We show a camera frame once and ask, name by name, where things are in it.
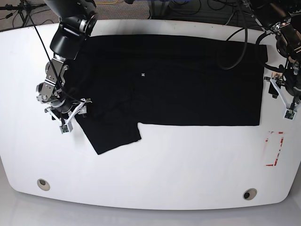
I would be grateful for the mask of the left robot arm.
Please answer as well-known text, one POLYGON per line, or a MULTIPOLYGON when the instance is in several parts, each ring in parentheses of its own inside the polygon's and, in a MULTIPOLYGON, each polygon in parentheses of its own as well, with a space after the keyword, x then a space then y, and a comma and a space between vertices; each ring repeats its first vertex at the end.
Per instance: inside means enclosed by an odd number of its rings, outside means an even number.
POLYGON ((244 14, 242 5, 264 30, 255 43, 255 53, 259 53, 260 42, 269 35, 276 38, 276 49, 285 58, 285 65, 274 67, 259 60, 259 64, 272 71, 272 76, 264 80, 270 83, 269 93, 280 97, 284 106, 284 118, 294 120, 301 107, 301 34, 291 23, 289 1, 281 0, 238 0, 236 6, 244 14))

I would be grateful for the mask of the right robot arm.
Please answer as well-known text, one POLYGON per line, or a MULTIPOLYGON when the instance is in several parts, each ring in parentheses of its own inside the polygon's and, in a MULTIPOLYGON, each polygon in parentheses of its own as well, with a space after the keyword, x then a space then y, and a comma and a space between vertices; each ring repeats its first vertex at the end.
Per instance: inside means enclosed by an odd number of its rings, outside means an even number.
POLYGON ((67 60, 75 60, 97 22, 93 0, 47 0, 46 5, 59 17, 58 29, 50 43, 54 56, 45 67, 46 78, 36 87, 37 100, 47 104, 45 112, 59 123, 61 133, 71 132, 72 119, 86 114, 90 99, 75 99, 63 88, 69 70, 67 60))

